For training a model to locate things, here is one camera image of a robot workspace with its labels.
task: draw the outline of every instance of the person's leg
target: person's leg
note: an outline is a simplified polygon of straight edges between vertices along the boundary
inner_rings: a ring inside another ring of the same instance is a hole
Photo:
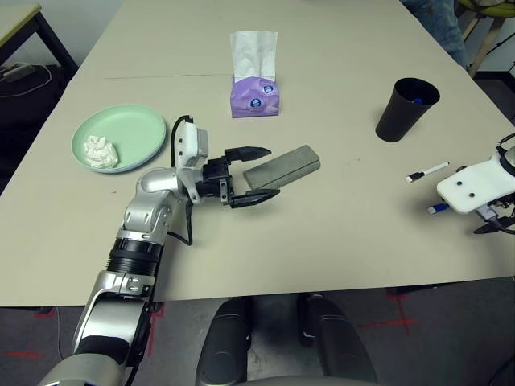
[[[461,39],[458,19],[454,15],[454,0],[401,0],[442,48],[463,68],[467,67],[467,52]]]

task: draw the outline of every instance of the pen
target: pen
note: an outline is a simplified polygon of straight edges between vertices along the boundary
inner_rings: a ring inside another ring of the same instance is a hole
[[[439,213],[441,211],[445,211],[448,208],[449,208],[449,204],[448,203],[437,203],[436,205],[428,207],[427,208],[427,213],[429,213],[430,215],[434,215],[435,213]]]
[[[425,171],[417,171],[411,175],[408,175],[405,178],[405,181],[407,183],[412,183],[413,181],[416,181],[417,179],[421,179],[424,175],[430,175],[431,173],[435,173],[438,170],[442,170],[444,167],[448,167],[449,165],[450,165],[449,162],[444,162],[437,166],[433,166],[430,169],[427,169]]]

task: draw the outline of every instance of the black plastic cup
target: black plastic cup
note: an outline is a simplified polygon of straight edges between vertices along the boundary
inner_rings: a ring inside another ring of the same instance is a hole
[[[436,102],[440,93],[431,83],[417,78],[395,82],[392,96],[376,126],[376,134],[387,142],[397,142]]]

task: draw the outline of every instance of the white tissue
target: white tissue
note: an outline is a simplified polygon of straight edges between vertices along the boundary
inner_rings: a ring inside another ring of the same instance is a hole
[[[258,76],[275,82],[277,32],[238,31],[231,34],[234,82]]]
[[[91,167],[108,169],[118,163],[118,154],[105,137],[88,136],[84,142],[84,154]]]

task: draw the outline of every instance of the green plate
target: green plate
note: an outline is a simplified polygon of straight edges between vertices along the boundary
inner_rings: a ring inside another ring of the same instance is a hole
[[[91,167],[83,144],[89,135],[105,137],[118,153],[118,163],[110,169]],[[163,118],[144,105],[116,105],[94,113],[79,126],[72,139],[72,153],[83,166],[99,173],[122,173],[141,166],[163,145],[167,126]]]

